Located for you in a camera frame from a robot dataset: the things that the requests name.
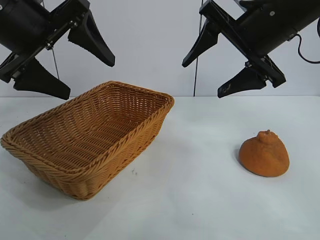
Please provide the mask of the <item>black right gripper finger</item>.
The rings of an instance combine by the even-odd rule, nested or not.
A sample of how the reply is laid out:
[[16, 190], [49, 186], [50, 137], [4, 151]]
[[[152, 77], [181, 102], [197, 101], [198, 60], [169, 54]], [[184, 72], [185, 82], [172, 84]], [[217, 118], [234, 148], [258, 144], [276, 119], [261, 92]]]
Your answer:
[[188, 67], [202, 53], [213, 47], [218, 42], [219, 28], [216, 24], [206, 19], [200, 34], [189, 53], [184, 57], [182, 66]]
[[239, 92], [261, 90], [265, 87], [266, 81], [261, 75], [254, 68], [245, 67], [218, 88], [217, 96], [223, 98]]

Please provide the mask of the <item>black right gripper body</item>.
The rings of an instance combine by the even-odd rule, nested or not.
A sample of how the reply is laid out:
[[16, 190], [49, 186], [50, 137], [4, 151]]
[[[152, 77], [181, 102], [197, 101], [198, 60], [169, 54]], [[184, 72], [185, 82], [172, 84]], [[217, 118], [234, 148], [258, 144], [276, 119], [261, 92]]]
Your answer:
[[241, 0], [246, 8], [233, 19], [215, 1], [206, 1], [199, 13], [217, 25], [220, 32], [247, 58], [274, 88], [286, 82], [285, 75], [268, 56], [296, 33], [320, 17], [318, 0]]

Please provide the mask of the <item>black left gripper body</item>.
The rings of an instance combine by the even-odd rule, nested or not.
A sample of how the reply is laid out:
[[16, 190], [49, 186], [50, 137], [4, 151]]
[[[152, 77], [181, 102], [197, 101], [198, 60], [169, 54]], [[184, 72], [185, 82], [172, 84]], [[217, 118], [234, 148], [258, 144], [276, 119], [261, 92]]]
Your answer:
[[87, 0], [65, 0], [48, 11], [36, 0], [0, 2], [0, 43], [11, 51], [0, 65], [0, 79], [13, 75], [43, 49], [50, 49], [90, 10]]

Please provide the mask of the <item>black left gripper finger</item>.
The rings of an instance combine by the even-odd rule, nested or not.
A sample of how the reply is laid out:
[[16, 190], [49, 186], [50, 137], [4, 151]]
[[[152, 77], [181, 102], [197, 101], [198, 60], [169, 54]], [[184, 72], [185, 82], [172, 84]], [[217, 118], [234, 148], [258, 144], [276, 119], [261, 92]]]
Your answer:
[[115, 65], [116, 57], [100, 34], [90, 10], [83, 14], [81, 23], [69, 31], [68, 41], [87, 50], [107, 66]]
[[68, 100], [71, 93], [71, 89], [48, 72], [36, 58], [33, 58], [14, 79], [13, 88], [17, 91], [36, 92], [63, 100]]

